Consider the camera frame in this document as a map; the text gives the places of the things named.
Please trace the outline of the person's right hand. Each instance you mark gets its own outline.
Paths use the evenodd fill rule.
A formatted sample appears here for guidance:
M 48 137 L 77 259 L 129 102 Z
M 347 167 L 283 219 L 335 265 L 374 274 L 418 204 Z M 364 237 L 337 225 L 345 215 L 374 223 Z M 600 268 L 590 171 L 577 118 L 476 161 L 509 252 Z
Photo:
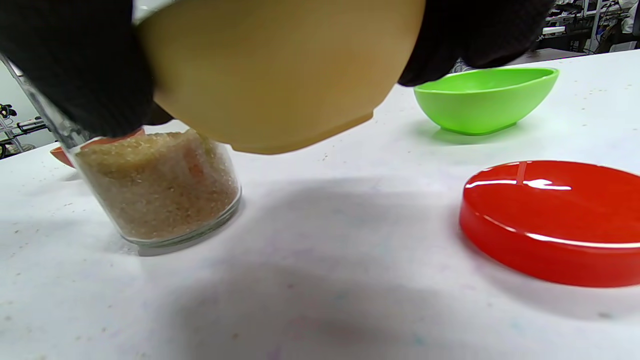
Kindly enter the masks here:
M 537 41 L 553 0 L 428 0 L 398 84 L 518 59 Z M 83 130 L 126 136 L 172 120 L 152 100 L 151 69 L 134 34 L 131 0 L 3 0 L 1 54 Z

